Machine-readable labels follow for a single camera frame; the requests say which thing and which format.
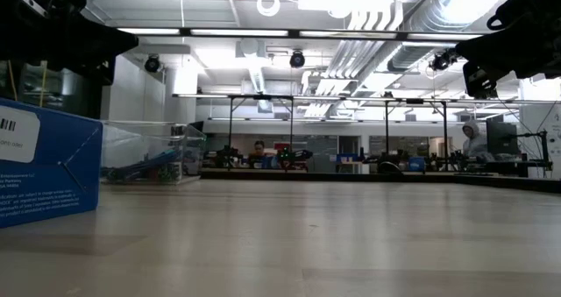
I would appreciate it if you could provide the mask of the black background rig frame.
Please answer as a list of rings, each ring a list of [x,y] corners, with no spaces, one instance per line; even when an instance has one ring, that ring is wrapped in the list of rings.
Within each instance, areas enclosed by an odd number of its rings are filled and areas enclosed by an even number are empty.
[[[394,98],[386,99],[385,103],[385,133],[386,133],[386,153],[389,153],[389,112],[388,104],[391,102],[396,102],[394,108],[400,103],[406,103],[409,107],[414,105],[429,104],[435,111],[437,111],[443,117],[443,128],[444,128],[444,170],[449,171],[449,148],[448,148],[448,129],[447,129],[447,104],[446,101],[438,101],[435,99],[423,99],[423,98]]]
[[[272,100],[286,100],[291,102],[291,106],[289,108],[290,113],[290,139],[288,147],[293,151],[293,136],[294,136],[294,108],[295,108],[295,97],[293,95],[266,95],[266,94],[254,94],[254,95],[228,95],[227,98],[230,99],[230,108],[229,108],[229,132],[228,132],[228,146],[232,147],[231,137],[232,137],[232,128],[233,128],[233,113],[237,109],[234,107],[234,100],[237,98],[242,99],[243,101],[246,99],[253,99],[253,100],[267,100],[271,102]]]

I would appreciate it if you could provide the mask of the person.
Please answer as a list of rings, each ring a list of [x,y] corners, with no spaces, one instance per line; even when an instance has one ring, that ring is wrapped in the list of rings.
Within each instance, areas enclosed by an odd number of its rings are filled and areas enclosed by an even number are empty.
[[[257,140],[253,147],[254,152],[248,158],[250,168],[263,168],[266,162],[265,143],[262,140]]]
[[[485,162],[493,161],[493,155],[487,149],[487,138],[479,130],[474,120],[467,121],[462,126],[462,132],[466,136],[463,144],[463,154],[468,158],[482,159]]]

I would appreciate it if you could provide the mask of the black aluminium rig frame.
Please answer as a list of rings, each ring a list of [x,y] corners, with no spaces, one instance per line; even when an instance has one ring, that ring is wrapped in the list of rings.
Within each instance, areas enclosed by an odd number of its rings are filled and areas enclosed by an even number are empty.
[[[361,182],[361,183],[427,183],[460,184],[478,187],[517,189],[561,195],[561,180],[544,180],[500,176],[474,176],[454,173],[391,173],[391,174],[351,174],[351,173],[298,173],[280,170],[208,169],[201,174],[202,180],[282,180],[321,182]]]

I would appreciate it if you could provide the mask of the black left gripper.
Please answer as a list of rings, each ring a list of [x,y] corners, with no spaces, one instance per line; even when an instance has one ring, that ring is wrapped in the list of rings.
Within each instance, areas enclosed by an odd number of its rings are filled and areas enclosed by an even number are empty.
[[[0,60],[45,61],[103,85],[114,81],[114,58],[138,46],[138,37],[97,24],[81,13],[44,17],[28,7],[0,9]]]

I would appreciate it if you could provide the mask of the clear plastic container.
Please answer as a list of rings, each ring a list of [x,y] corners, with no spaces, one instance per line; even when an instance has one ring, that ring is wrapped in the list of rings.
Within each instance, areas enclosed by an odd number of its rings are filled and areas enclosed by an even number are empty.
[[[101,179],[110,184],[178,184],[199,178],[207,137],[190,124],[105,121]]]

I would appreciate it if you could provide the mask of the long overhead light bar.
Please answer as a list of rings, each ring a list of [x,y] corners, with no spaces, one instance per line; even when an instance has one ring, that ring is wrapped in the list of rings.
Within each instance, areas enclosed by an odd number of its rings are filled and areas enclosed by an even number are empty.
[[[139,37],[193,37],[220,39],[325,39],[325,40],[373,40],[400,42],[458,43],[476,39],[482,33],[471,32],[396,32],[354,30],[298,30],[298,29],[249,29],[249,28],[142,28],[118,27],[119,31]]]

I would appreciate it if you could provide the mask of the blue controller retail box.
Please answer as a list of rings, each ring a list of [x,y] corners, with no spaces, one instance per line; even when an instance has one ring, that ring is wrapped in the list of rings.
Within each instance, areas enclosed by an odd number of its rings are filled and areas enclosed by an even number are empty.
[[[96,209],[103,124],[0,98],[0,229]]]

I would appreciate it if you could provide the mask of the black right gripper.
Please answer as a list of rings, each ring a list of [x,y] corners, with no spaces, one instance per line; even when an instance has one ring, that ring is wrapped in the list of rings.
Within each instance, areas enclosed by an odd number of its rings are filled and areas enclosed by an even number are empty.
[[[513,73],[518,79],[543,74],[561,76],[561,30],[516,23],[502,31],[459,42],[456,52],[463,67],[466,92],[474,98],[493,98],[500,79]]]

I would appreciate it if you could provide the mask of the black computer monitor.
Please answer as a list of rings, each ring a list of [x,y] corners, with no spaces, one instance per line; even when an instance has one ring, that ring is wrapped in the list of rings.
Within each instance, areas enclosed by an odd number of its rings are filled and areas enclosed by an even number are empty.
[[[486,120],[487,150],[492,154],[519,152],[517,129],[513,124]]]

